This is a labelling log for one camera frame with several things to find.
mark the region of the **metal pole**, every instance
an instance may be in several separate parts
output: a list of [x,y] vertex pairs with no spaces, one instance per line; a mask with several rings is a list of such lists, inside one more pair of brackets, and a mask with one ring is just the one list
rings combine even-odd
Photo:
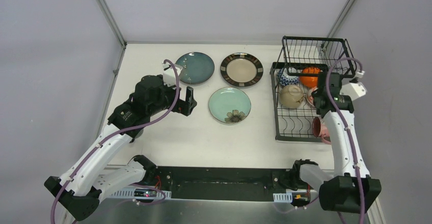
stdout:
[[340,12],[335,23],[333,24],[332,28],[330,29],[329,33],[327,34],[327,38],[333,38],[336,35],[337,31],[342,26],[343,21],[345,20],[345,17],[349,13],[349,11],[351,10],[351,8],[355,2],[356,2],[356,0],[346,1],[345,5],[342,8],[342,11]]
[[108,5],[106,4],[105,0],[96,0],[97,4],[99,5],[100,10],[102,11],[103,15],[106,18],[106,21],[110,25],[111,29],[113,30],[114,34],[116,35],[118,41],[120,42],[120,45],[125,48],[126,41],[124,40],[124,37],[122,33],[120,32],[120,29],[113,17],[113,14],[111,13],[110,9],[108,8]]

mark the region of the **dish rack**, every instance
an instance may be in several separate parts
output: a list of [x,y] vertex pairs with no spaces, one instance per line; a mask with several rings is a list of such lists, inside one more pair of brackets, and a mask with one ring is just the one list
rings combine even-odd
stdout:
[[[276,140],[292,142],[321,142],[312,134],[312,121],[318,115],[307,100],[308,87],[301,82],[304,99],[296,109],[289,109],[279,102],[278,72],[286,70],[291,76],[318,76],[318,74],[303,74],[307,67],[316,67],[321,71],[328,71],[330,66],[340,58],[353,57],[348,41],[338,38],[288,37],[282,38],[282,49],[277,62],[273,62],[270,75],[272,79],[273,102],[275,108]],[[342,78],[353,78],[357,64],[344,61],[338,64],[333,72],[341,74]]]

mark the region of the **white table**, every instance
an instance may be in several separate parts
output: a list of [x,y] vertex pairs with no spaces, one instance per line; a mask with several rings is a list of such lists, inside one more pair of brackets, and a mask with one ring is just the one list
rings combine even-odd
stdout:
[[[110,165],[125,165],[133,156],[144,154],[156,165],[164,166],[288,169],[296,159],[311,159],[322,169],[332,170],[331,146],[275,140],[269,72],[280,50],[280,45],[129,44],[106,118],[128,98],[144,75],[162,73],[164,59],[174,63],[185,53],[203,52],[213,59],[215,71],[208,81],[193,86],[198,105],[189,117],[171,113],[147,127],[144,134],[126,146]],[[220,64],[235,52],[247,52],[258,58],[264,66],[264,76],[254,86],[243,89],[252,103],[249,116],[237,125],[227,126],[212,117],[208,100],[217,89],[229,87],[220,74]],[[181,87],[180,98],[184,99],[186,85],[181,84]]]

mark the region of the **orange bowl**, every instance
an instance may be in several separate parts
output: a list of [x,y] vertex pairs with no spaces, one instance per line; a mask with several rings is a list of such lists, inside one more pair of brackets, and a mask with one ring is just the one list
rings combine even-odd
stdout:
[[[318,74],[319,72],[321,70],[316,67],[308,67],[303,70],[304,74]],[[318,77],[300,76],[300,82],[309,88],[316,87],[318,85]]]

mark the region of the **plate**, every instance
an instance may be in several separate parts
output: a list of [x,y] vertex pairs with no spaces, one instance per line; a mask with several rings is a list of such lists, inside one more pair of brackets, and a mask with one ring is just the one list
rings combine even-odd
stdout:
[[240,88],[250,87],[259,82],[263,72],[261,62],[244,52],[233,53],[221,63],[222,77],[231,85]]
[[244,120],[251,111],[251,101],[237,88],[221,88],[214,92],[208,102],[213,117],[226,124]]
[[180,81],[197,85],[208,80],[214,72],[213,60],[201,52],[190,52],[181,56],[177,65],[183,66],[183,77]]

